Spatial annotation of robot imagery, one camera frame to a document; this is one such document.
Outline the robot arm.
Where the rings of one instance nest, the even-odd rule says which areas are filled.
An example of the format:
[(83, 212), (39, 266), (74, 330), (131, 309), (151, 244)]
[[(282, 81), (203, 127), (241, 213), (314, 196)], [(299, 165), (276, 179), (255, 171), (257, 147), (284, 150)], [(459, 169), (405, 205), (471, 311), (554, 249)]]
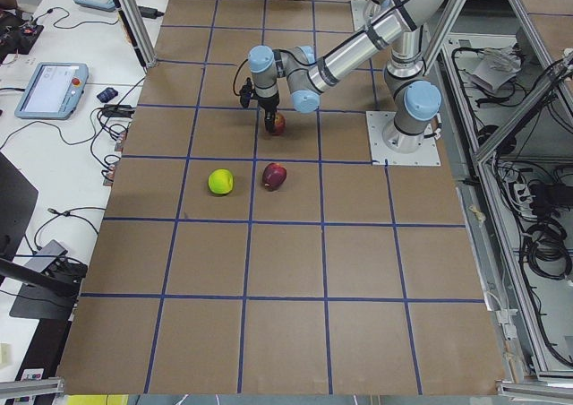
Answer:
[(326, 55), (316, 58), (309, 46), (273, 49), (253, 47), (247, 57), (252, 73), (240, 91), (241, 105), (255, 99), (264, 110), (265, 129), (277, 132), (278, 79), (285, 78), (295, 109), (310, 113), (320, 106), (320, 95), (346, 75), (406, 34), (422, 28), (443, 0), (371, 0), (380, 10), (360, 30)]

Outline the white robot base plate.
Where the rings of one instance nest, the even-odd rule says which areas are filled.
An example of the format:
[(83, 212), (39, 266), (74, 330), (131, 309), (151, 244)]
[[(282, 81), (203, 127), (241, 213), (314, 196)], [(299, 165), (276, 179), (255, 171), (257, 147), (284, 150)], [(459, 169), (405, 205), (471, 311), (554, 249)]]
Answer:
[(402, 134), (395, 127), (393, 111), (367, 111), (366, 123), (372, 164), (379, 166), (439, 167), (437, 141), (441, 118), (427, 122), (422, 134)]

